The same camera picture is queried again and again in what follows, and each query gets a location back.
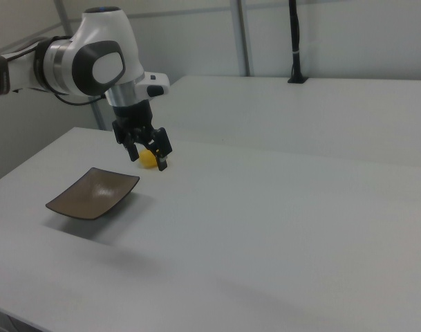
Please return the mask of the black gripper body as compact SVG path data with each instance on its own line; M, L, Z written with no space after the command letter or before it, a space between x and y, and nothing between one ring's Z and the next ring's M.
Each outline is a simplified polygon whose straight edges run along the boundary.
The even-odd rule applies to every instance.
M148 100L131 106L113 107L113 111L113 131L119 144L124 144L127 136L142 145L159 143L159 130L152 125L153 114Z

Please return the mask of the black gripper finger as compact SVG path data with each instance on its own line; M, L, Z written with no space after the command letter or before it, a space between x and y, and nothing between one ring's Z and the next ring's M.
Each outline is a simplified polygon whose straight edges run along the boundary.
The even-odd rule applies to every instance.
M159 171L167 168L167 157L172 152L172 146L165 128L154 129L150 135L148 150L155 156Z
M131 133L122 127L117 120L113 121L112 127L117 143L127 150L130 160L135 162L139 158L139 154Z

